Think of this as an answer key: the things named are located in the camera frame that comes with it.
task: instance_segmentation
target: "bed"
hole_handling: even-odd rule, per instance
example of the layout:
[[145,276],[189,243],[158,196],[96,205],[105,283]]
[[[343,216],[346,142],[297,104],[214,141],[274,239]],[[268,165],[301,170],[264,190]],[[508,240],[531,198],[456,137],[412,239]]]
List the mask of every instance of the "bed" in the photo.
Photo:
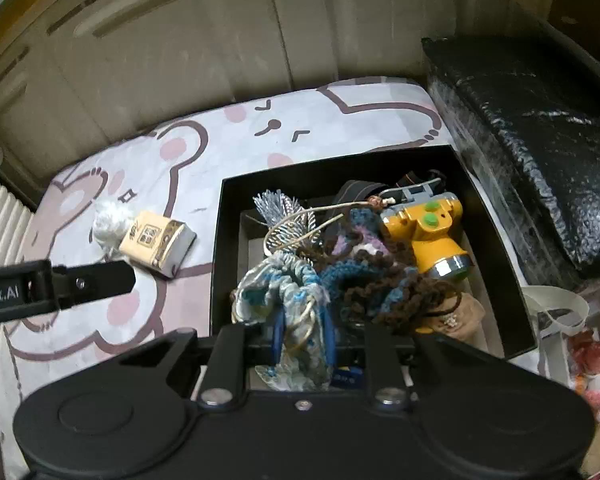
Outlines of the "bed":
[[[319,158],[440,143],[452,139],[419,85],[369,77],[177,118],[62,170],[30,222],[19,261],[50,258],[66,266],[102,261],[91,225],[94,202],[105,199],[185,221],[198,238],[174,280],[135,267],[137,283],[130,294],[0,326],[6,477],[26,470],[11,421],[32,391],[179,327],[208,333],[222,179]],[[523,282],[517,265],[516,272]]]

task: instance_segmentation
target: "open box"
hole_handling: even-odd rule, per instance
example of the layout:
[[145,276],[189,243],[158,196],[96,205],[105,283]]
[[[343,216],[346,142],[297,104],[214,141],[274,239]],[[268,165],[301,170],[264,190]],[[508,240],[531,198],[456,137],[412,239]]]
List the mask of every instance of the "open box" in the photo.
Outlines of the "open box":
[[522,292],[487,209],[451,146],[427,146],[349,155],[249,173],[222,182],[212,274],[210,332],[231,323],[230,294],[246,271],[262,260],[266,228],[253,197],[266,189],[281,189],[303,205],[324,205],[350,179],[393,185],[409,171],[446,175],[446,190],[463,207],[460,243],[476,263],[463,285],[482,303],[487,315],[476,346],[512,358],[536,346]]

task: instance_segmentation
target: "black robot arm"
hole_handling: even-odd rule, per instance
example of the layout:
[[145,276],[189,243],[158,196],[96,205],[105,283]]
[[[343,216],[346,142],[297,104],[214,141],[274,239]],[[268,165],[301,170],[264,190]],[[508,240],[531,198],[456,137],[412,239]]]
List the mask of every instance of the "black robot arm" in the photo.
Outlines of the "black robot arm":
[[[6,267],[0,322],[134,282],[124,262]],[[440,334],[396,338],[372,324],[337,329],[335,353],[338,366],[364,370],[363,388],[250,390],[248,368],[274,361],[266,326],[156,338],[24,400],[13,429],[28,478],[580,478],[594,419],[560,384]]]

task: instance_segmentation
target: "plush toy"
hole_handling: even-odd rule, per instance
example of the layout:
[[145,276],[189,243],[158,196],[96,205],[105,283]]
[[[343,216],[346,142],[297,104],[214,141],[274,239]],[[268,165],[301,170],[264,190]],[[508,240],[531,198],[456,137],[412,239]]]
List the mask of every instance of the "plush toy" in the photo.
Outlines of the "plush toy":
[[595,341],[593,330],[585,330],[568,339],[575,372],[586,381],[583,395],[600,422],[600,342]]

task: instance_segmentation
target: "black box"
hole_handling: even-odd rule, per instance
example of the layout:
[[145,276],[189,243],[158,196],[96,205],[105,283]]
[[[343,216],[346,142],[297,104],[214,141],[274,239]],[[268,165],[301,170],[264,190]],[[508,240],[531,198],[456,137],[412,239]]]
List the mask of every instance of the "black box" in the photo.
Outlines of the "black box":
[[350,179],[393,185],[409,171],[426,174],[432,169],[446,175],[446,190],[455,193],[462,203],[462,226],[484,280],[504,357],[512,358],[535,348],[534,333],[507,252],[477,189],[451,146],[341,156],[224,179],[211,279],[210,332],[218,334],[223,325],[231,323],[230,293],[250,266],[246,244],[266,233],[266,228],[249,218],[259,218],[253,204],[253,197],[258,193],[281,189],[309,205],[323,205],[331,203],[340,187]]

